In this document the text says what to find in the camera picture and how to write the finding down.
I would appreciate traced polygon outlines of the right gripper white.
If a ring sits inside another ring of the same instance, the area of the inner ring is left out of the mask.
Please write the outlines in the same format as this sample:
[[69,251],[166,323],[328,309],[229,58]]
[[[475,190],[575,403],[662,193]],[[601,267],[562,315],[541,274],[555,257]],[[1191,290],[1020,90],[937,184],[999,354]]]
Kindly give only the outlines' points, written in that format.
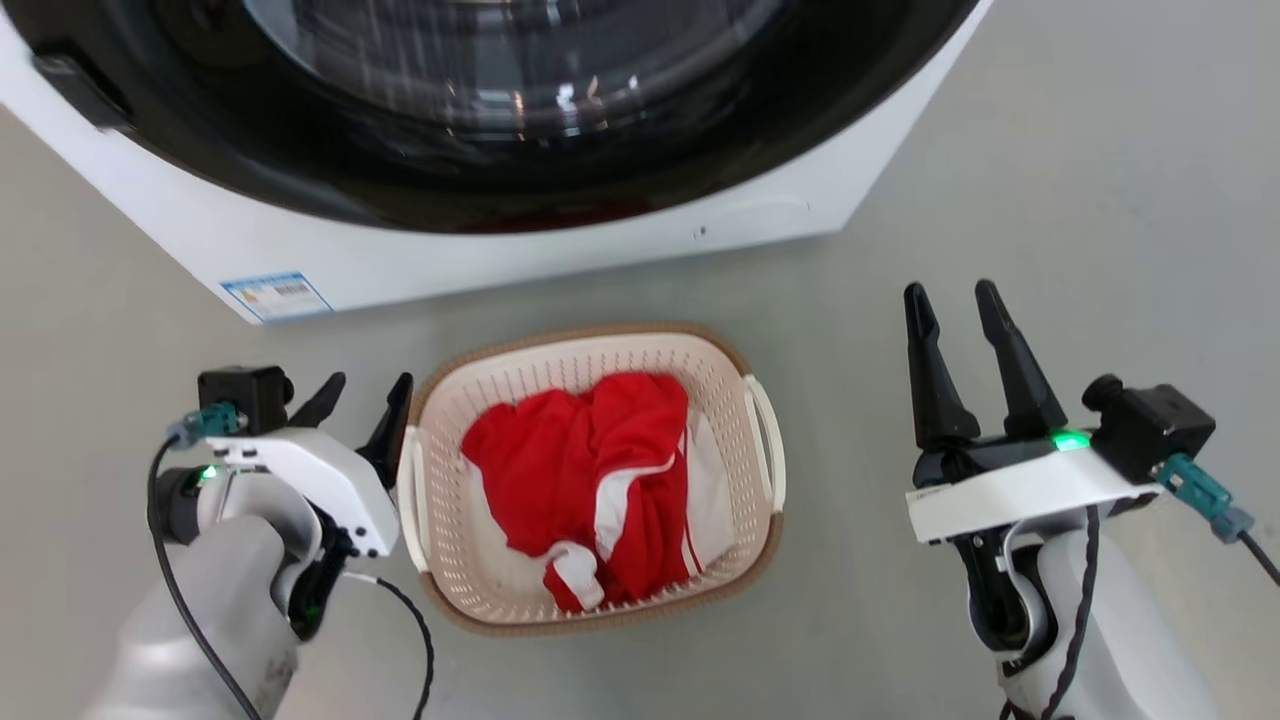
[[997,286],[980,279],[974,293],[998,364],[1007,409],[1005,434],[1024,441],[988,438],[964,445],[980,436],[980,425],[950,375],[928,293],[922,283],[910,283],[902,301],[911,409],[916,447],[925,451],[906,495],[915,539],[937,544],[1025,520],[1065,518],[1087,506],[1107,510],[1162,495],[1164,488],[1152,480],[1130,482],[1117,473],[1094,450],[1088,433],[1061,430],[1068,416]]

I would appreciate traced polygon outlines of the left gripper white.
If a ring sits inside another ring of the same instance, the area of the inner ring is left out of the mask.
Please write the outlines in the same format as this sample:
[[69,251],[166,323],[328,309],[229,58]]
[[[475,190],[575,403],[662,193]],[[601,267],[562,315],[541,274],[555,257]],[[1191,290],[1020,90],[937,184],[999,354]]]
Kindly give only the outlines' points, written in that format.
[[333,373],[292,414],[293,428],[206,441],[216,470],[198,496],[200,530],[224,519],[261,518],[289,555],[314,561],[321,555],[323,521],[329,519],[337,533],[347,533],[356,556],[390,555],[401,524],[387,492],[397,483],[413,377],[399,374],[358,455],[317,429],[335,410],[346,382],[343,372]]

